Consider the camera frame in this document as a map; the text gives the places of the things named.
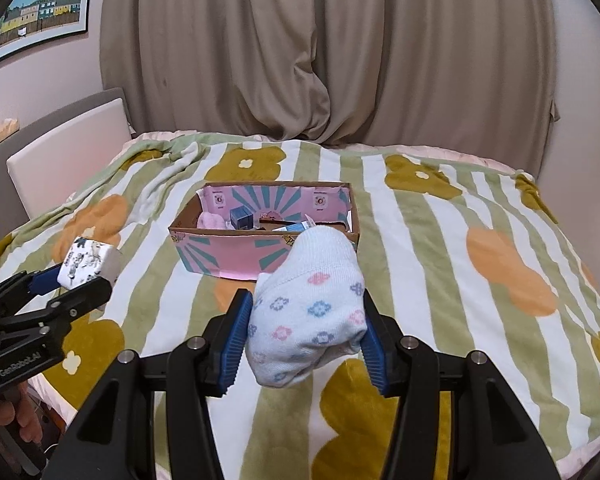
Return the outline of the person's left hand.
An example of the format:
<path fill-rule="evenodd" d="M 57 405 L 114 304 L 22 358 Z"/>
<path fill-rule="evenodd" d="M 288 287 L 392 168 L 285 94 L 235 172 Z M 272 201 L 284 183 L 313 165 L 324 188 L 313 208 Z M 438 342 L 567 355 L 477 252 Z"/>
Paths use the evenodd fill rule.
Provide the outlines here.
<path fill-rule="evenodd" d="M 19 425 L 19 434 L 23 441 L 40 444 L 43 430 L 28 395 L 28 384 L 26 382 L 20 384 L 18 391 L 17 402 L 0 400 L 0 427 L 8 426 L 15 420 Z"/>

